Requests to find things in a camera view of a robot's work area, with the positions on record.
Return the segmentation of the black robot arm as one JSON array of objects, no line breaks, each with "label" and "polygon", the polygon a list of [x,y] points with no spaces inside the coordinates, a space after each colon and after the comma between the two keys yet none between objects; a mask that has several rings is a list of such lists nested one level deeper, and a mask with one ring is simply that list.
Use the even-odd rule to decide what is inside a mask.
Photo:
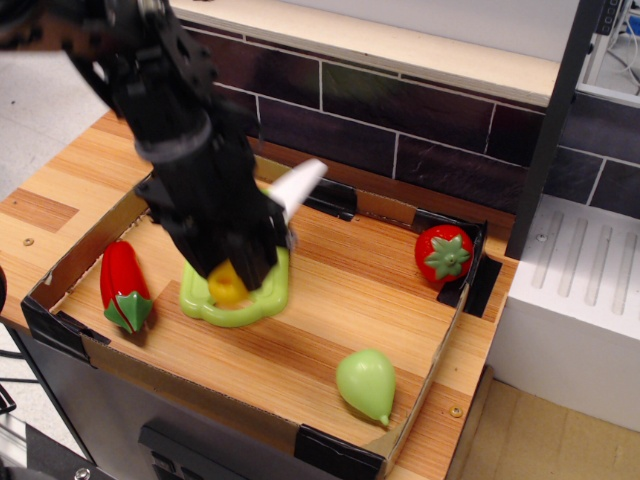
[{"label": "black robot arm", "polygon": [[286,243],[284,210],[254,179],[250,116],[218,95],[206,47],[166,1],[5,1],[5,50],[62,51],[152,165],[135,189],[202,276],[229,262],[258,289]]}]

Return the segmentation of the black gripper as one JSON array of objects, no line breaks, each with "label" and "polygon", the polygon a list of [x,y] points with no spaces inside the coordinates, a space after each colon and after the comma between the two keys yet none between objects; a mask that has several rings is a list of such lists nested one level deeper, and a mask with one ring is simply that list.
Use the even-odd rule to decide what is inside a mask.
[{"label": "black gripper", "polygon": [[136,150],[153,165],[142,193],[191,267],[206,278],[229,258],[246,289],[259,289],[286,228],[277,218],[283,209],[257,187],[244,135],[207,124],[169,140],[138,140]]}]

